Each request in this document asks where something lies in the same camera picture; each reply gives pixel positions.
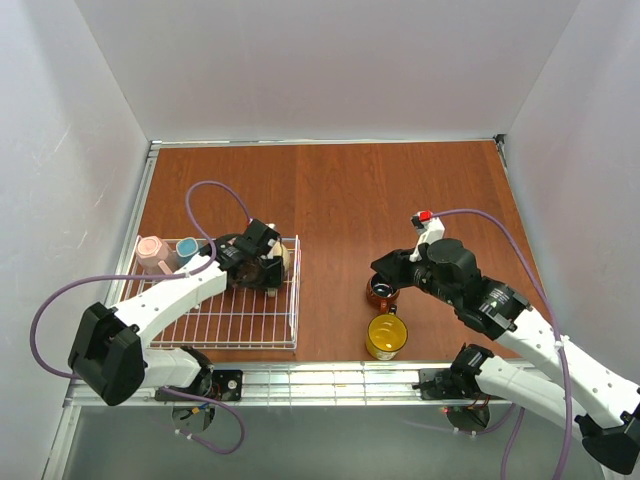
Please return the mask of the beige ceramic mug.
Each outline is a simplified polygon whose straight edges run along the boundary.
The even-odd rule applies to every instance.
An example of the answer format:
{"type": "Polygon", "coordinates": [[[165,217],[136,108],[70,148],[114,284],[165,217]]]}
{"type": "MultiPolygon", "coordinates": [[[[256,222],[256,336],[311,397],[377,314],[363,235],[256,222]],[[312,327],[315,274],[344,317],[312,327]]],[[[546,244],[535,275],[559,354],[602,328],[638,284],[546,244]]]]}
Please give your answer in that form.
{"type": "Polygon", "coordinates": [[[279,275],[277,276],[276,280],[272,281],[272,286],[268,287],[266,290],[267,296],[270,298],[274,298],[277,295],[280,287],[287,279],[287,275],[291,269],[291,253],[289,249],[283,244],[282,240],[278,240],[271,248],[270,252],[267,254],[267,258],[269,260],[280,261],[280,266],[277,270],[279,275]]]}

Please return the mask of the brown mug black interior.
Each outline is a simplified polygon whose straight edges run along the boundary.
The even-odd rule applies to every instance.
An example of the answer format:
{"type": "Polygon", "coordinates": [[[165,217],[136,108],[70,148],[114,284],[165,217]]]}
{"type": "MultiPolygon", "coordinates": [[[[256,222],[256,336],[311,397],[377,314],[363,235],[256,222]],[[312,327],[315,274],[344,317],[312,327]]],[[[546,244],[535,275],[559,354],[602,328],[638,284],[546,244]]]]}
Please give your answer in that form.
{"type": "Polygon", "coordinates": [[[368,303],[376,308],[380,314],[386,314],[396,304],[399,291],[376,273],[367,282],[365,296],[368,303]]]}

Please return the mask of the blue floral mug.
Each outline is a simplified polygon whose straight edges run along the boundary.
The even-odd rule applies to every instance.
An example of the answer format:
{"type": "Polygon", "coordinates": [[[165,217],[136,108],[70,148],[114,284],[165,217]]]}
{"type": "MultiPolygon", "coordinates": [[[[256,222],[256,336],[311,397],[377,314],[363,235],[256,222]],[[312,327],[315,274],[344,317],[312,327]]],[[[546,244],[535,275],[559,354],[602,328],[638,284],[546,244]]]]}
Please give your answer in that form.
{"type": "Polygon", "coordinates": [[[180,268],[185,266],[199,251],[200,244],[193,237],[179,240],[175,244],[175,254],[180,268]]]}

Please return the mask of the pink faceted mug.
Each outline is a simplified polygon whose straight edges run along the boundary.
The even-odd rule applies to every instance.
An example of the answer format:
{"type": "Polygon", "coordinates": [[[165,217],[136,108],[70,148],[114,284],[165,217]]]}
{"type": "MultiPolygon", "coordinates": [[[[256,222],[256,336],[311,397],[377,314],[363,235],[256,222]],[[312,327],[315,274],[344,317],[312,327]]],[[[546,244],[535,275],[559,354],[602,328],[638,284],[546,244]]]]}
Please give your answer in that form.
{"type": "Polygon", "coordinates": [[[175,252],[157,236],[141,237],[135,248],[138,264],[147,275],[171,275],[179,269],[175,252]]]}

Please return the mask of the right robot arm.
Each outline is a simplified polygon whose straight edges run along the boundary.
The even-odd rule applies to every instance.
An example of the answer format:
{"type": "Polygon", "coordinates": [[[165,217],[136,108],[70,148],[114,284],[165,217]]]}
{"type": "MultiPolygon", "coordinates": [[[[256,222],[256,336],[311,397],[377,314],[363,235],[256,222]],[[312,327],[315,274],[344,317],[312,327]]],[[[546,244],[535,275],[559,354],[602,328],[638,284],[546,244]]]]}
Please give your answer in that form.
{"type": "Polygon", "coordinates": [[[582,436],[583,448],[622,475],[639,460],[639,386],[605,367],[554,328],[517,291],[483,275],[457,239],[394,250],[371,264],[395,289],[416,287],[448,304],[470,329],[518,353],[543,378],[519,373],[497,357],[466,368],[490,395],[509,399],[582,436]]]}

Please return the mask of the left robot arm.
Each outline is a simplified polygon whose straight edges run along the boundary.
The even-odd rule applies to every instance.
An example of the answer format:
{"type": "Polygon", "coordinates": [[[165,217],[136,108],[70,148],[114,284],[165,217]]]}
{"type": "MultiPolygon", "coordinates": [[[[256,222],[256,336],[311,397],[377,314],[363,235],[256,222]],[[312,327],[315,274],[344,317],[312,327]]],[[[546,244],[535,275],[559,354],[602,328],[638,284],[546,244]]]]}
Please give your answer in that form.
{"type": "Polygon", "coordinates": [[[168,387],[173,397],[214,398],[214,367],[203,353],[190,346],[154,349],[152,341],[192,308],[230,287],[279,288],[285,258],[274,225],[257,219],[240,234],[202,241],[176,278],[158,280],[112,307],[88,307],[68,365],[109,406],[123,403],[141,387],[168,387]]]}

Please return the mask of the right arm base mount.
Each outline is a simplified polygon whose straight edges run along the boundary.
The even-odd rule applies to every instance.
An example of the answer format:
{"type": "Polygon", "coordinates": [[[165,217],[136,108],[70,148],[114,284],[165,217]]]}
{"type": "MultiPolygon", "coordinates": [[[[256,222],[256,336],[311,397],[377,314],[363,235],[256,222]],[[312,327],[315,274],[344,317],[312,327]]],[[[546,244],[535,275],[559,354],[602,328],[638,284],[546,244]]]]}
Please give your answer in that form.
{"type": "Polygon", "coordinates": [[[481,387],[479,369],[446,368],[440,370],[420,369],[418,381],[412,384],[422,400],[476,400],[486,397],[504,398],[490,387],[481,387]]]}

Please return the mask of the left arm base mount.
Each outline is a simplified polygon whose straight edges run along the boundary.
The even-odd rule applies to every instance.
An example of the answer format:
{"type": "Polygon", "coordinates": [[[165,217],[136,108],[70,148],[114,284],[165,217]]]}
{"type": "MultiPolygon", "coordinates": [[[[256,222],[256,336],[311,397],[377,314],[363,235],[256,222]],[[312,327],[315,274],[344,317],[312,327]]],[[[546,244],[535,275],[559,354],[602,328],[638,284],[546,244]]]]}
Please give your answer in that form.
{"type": "Polygon", "coordinates": [[[204,397],[222,402],[236,402],[242,398],[244,372],[237,369],[213,370],[205,374],[202,383],[204,397]]]}

